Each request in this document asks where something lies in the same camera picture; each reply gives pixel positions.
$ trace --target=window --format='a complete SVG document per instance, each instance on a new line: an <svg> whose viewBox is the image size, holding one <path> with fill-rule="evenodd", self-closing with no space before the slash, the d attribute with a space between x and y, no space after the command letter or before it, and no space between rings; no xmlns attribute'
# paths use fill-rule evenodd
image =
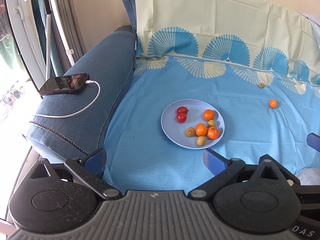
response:
<svg viewBox="0 0 320 240"><path fill-rule="evenodd" d="M37 90L45 81L45 64L30 1L0 0L0 18L7 22L0 25L0 218L4 225L3 220L12 223L7 207L17 179L39 156L33 151L32 160L23 166L30 144L22 133L41 102ZM1 223L0 240L12 232L12 225L5 229Z"/></svg>

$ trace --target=gray ribbed panel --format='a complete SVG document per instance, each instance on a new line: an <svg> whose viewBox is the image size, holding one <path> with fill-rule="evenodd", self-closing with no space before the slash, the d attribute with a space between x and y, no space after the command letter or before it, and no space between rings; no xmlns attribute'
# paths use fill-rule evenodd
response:
<svg viewBox="0 0 320 240"><path fill-rule="evenodd" d="M12 240L298 240L289 231L258 236L227 227L206 202L182 191L128 191L105 201L85 225L61 234L40 235L19 230Z"/></svg>

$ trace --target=phone screen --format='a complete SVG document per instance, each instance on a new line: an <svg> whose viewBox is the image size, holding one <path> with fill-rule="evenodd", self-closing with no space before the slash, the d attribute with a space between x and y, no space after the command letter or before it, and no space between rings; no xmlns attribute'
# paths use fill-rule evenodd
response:
<svg viewBox="0 0 320 240"><path fill-rule="evenodd" d="M47 91L63 91L79 89L88 74L76 74L48 79L40 88L39 93Z"/></svg>

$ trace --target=smartphone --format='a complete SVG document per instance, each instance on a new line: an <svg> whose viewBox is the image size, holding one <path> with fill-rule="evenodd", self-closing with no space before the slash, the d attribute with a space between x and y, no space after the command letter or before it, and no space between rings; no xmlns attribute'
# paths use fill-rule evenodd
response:
<svg viewBox="0 0 320 240"><path fill-rule="evenodd" d="M39 90L41 96L79 92L89 79L88 73L49 78Z"/></svg>

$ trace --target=stitching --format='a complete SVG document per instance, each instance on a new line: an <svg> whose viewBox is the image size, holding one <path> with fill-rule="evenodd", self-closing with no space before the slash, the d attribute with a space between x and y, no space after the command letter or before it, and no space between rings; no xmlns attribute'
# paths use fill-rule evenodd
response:
<svg viewBox="0 0 320 240"><path fill-rule="evenodd" d="M132 34L128 34L128 33L121 33L121 32L114 32L114 33L111 33L111 34L109 34L107 37L109 37L109 36L111 36L111 35L114 35L114 34L124 34L124 35L128 35L128 36L130 36L130 37L132 37L132 38L134 38L134 39L136 39L135 38L135 36Z"/></svg>
<svg viewBox="0 0 320 240"><path fill-rule="evenodd" d="M136 26L137 26L137 21L136 21L136 17L134 16L134 11L133 11L132 3L131 3L131 1L130 1L130 0L128 0L128 1L129 1L129 3L130 3L130 6L131 6L131 10L132 10L132 15L133 15L134 23L135 23L135 24L136 24Z"/></svg>
<svg viewBox="0 0 320 240"><path fill-rule="evenodd" d="M53 133L55 133L56 135L60 136L62 139L64 139L65 141L67 141L68 143L70 143L72 146L74 146L75 148L77 148L79 151L81 151L82 153L84 153L85 155L89 155L89 153L87 151L85 151L84 149L82 149L81 147L79 147L77 144L75 144L73 141L71 141L69 138L67 138L66 136L64 136L63 134L59 133L58 131L56 131L55 129L43 124L43 123L40 123L38 121L35 121L35 120L31 120L29 121L33 124L37 124Z"/></svg>
<svg viewBox="0 0 320 240"><path fill-rule="evenodd" d="M130 72L129 72L129 75L127 76L126 81L124 82L124 84L123 84L122 88L120 89L120 91L119 91L118 95L116 96L115 101L113 101L113 104L112 104L112 106L111 106L111 108L110 108L110 110L109 110L109 112L108 112L107 118L106 118L106 120L105 120L105 121L104 121L104 123L103 123L103 126L102 126L101 131L100 131L100 134L99 134L99 138L98 138L97 149L99 148L100 140L101 140L101 136L102 136L103 130L104 130L104 128L105 128L105 126L106 126L106 124L107 124L107 121L108 121L108 119L109 119L109 117L110 117L110 114L111 114L111 112L112 112L112 109L113 109L113 107L115 106L116 101L118 100L118 98L119 98L119 96L120 96L120 93L121 93L122 89L124 88L124 86L126 85L126 83L127 83L128 79L129 79L129 77L130 77L130 73L131 73L131 72L132 72L132 70L133 70L133 65L134 65L134 61L133 61L133 63L132 63L132 66L131 66L131 70L130 70Z"/></svg>

